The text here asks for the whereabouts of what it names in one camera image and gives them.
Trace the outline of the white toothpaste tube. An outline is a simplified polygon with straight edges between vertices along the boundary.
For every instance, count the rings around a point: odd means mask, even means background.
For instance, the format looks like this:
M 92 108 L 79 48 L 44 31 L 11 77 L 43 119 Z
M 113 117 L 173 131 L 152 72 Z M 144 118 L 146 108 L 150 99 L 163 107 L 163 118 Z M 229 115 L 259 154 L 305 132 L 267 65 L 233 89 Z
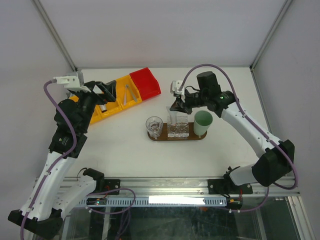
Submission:
M 103 104 L 103 105 L 100 105 L 99 107 L 100 107 L 102 113 L 107 111 L 106 105 Z
M 171 111 L 171 107 L 167 106 L 166 110 L 168 112 L 169 115 L 169 119 L 167 121 L 167 123 L 175 125 L 177 123 L 177 112 L 176 111 Z

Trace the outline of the clear compartment organizer box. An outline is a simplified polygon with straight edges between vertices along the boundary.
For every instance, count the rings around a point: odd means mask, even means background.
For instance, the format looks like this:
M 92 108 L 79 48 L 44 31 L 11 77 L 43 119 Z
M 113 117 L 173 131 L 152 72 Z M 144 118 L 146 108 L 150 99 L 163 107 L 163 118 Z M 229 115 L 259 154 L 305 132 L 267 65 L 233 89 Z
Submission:
M 177 116 L 176 122 L 172 123 L 171 116 L 167 117 L 167 137 L 170 140 L 187 139 L 190 135 L 187 116 Z

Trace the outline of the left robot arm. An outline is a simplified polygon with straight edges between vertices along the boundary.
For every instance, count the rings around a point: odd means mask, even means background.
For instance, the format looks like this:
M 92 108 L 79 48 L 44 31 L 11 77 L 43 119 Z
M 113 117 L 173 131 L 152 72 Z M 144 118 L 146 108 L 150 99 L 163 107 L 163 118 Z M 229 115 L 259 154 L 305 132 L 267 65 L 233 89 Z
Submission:
M 62 196 L 57 196 L 66 173 L 75 163 L 87 141 L 87 132 L 98 105 L 117 100 L 116 81 L 80 83 L 77 77 L 57 77 L 43 90 L 56 109 L 57 129 L 48 148 L 45 166 L 26 203 L 9 213 L 8 220 L 20 227 L 19 238 L 29 231 L 45 240 L 62 227 L 70 210 L 86 195 L 100 194 L 105 188 L 104 174 L 89 168 L 84 179 Z

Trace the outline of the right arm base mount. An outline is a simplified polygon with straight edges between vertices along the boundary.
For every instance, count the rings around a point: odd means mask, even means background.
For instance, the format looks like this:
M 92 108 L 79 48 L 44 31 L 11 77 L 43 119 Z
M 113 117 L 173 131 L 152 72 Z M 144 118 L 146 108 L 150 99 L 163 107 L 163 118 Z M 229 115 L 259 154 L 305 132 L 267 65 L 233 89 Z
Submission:
M 251 195 L 253 194 L 253 188 L 249 183 L 242 185 L 235 185 L 231 180 L 230 174 L 240 168 L 228 167 L 228 171 L 223 175 L 222 178 L 208 179 L 207 188 L 209 195 L 221 195 L 226 198 L 230 198 L 230 195 Z

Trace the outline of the pale green cup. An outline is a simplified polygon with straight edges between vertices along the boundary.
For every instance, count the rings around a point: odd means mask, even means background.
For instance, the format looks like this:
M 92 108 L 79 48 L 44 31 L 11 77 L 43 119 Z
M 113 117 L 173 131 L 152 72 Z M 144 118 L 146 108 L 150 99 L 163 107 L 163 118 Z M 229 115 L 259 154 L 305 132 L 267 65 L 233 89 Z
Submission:
M 203 136 L 213 122 L 210 112 L 200 110 L 194 115 L 193 131 L 197 136 Z

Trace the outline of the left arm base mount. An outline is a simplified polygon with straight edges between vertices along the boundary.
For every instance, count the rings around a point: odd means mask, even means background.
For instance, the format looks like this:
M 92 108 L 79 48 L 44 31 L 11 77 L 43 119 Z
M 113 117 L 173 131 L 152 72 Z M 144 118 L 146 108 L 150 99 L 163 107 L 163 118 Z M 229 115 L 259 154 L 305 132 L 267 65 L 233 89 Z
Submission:
M 113 178 L 105 178 L 104 173 L 95 170 L 93 168 L 82 168 L 77 176 L 76 179 L 78 180 L 78 176 L 81 174 L 81 176 L 89 176 L 93 178 L 93 180 L 96 182 L 96 187 L 93 193 L 103 193 L 111 190 L 116 190 L 111 193 L 107 193 L 107 195 L 119 195 L 120 191 L 119 188 L 121 187 L 121 180 L 120 179 L 113 179 Z

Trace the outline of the clear plastic cup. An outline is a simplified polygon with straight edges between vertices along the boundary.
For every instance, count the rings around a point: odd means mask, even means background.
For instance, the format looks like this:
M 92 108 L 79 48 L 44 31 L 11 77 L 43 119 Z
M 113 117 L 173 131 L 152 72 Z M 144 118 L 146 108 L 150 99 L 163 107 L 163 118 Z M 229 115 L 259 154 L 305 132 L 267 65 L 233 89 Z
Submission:
M 157 139 L 161 135 L 163 125 L 163 120 L 158 116 L 151 116 L 145 122 L 147 132 L 154 139 Z

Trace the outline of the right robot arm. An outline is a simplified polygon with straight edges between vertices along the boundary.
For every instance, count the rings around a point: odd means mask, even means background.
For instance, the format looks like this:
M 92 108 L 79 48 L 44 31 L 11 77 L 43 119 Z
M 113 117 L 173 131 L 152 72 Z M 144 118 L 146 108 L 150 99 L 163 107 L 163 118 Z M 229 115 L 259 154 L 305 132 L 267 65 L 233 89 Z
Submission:
M 244 184 L 259 183 L 264 187 L 274 184 L 293 170 L 295 146 L 290 140 L 282 141 L 250 119 L 241 108 L 236 95 L 222 91 L 216 75 L 206 71 L 197 75 L 198 89 L 190 93 L 182 81 L 173 81 L 170 92 L 175 101 L 170 110 L 190 115 L 194 108 L 207 107 L 229 123 L 252 147 L 258 160 L 255 164 L 229 169 L 223 187 L 230 194 Z

